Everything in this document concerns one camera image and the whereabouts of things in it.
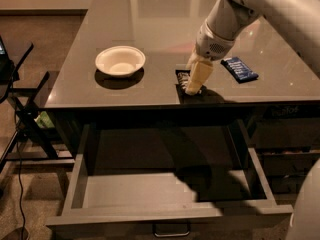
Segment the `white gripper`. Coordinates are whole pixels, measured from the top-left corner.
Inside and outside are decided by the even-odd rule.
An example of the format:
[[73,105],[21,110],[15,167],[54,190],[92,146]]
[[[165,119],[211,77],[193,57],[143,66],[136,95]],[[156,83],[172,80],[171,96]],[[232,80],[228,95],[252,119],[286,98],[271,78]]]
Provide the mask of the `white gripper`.
[[211,62],[196,62],[197,55],[210,60],[219,60],[230,51],[234,43],[234,40],[227,40],[215,34],[209,28],[207,22],[201,25],[196,36],[196,53],[192,52],[186,65],[186,69],[191,69],[190,78],[185,90],[186,94],[196,95],[213,71]]

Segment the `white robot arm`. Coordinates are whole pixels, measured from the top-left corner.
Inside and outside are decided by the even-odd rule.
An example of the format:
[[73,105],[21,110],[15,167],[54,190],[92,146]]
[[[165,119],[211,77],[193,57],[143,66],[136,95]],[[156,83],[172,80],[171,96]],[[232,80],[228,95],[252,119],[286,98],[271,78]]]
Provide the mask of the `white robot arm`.
[[320,71],[320,0],[217,0],[201,25],[187,63],[185,93],[195,95],[240,32],[264,17],[314,72]]

